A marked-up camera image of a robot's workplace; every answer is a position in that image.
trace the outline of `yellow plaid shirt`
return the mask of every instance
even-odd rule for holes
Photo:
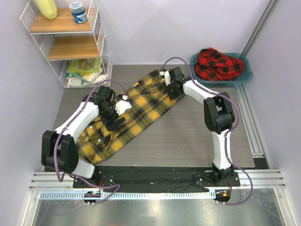
[[[155,70],[127,90],[132,109],[121,115],[126,121],[114,131],[108,131],[100,118],[95,118],[77,140],[79,155],[92,164],[98,164],[120,150],[158,118],[164,115],[181,98],[170,100],[164,90],[164,78]],[[122,99],[122,94],[115,102]]]

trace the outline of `white wall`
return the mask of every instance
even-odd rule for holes
[[[281,169],[301,213],[301,2],[279,1],[247,58],[246,89],[273,168]]]
[[[98,5],[114,64],[162,64],[174,56],[189,61],[208,47],[242,52],[267,2],[98,0]]]
[[[63,87],[19,19],[27,1],[3,1],[0,24],[0,225],[20,225],[41,136],[52,129]]]

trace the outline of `wooden shelf board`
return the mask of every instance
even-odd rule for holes
[[[100,57],[93,35],[57,37],[48,60],[73,60]]]
[[[60,33],[60,32],[92,32],[89,21],[77,24],[69,8],[58,8],[58,16],[53,20],[46,19],[40,12],[33,22],[31,33]]]

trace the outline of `blue jar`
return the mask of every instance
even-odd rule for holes
[[[76,1],[70,4],[71,14],[73,15],[74,22],[81,24],[88,20],[85,7],[82,2]]]

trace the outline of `yellow bottle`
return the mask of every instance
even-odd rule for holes
[[[34,0],[34,2],[46,19],[52,20],[57,17],[58,13],[55,0]]]

